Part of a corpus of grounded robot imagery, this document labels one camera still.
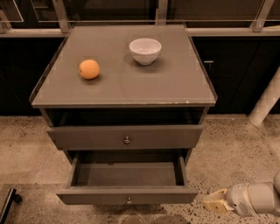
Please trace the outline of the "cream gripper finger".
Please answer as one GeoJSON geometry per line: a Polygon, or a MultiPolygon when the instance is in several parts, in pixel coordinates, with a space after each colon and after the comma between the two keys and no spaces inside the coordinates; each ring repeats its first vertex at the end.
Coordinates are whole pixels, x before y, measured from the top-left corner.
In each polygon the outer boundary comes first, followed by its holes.
{"type": "Polygon", "coordinates": [[[226,199],[227,192],[228,189],[224,188],[208,194],[202,200],[203,207],[217,214],[229,214],[231,211],[234,211],[226,199]]]}

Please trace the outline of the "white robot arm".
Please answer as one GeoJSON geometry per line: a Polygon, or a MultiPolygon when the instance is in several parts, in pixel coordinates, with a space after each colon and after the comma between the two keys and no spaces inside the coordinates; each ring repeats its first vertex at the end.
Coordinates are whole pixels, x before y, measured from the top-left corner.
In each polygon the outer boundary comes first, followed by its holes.
{"type": "Polygon", "coordinates": [[[280,216],[280,171],[272,182],[236,184],[208,194],[205,209],[218,214],[235,213],[241,217],[258,214],[280,216]]]}

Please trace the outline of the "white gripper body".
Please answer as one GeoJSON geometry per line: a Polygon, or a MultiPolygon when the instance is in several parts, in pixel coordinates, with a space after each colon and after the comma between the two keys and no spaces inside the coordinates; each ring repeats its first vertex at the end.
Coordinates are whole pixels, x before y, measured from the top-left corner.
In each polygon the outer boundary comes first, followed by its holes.
{"type": "Polygon", "coordinates": [[[256,216],[256,210],[252,206],[251,184],[237,184],[228,189],[226,193],[227,203],[234,209],[234,213],[241,217],[256,216]]]}

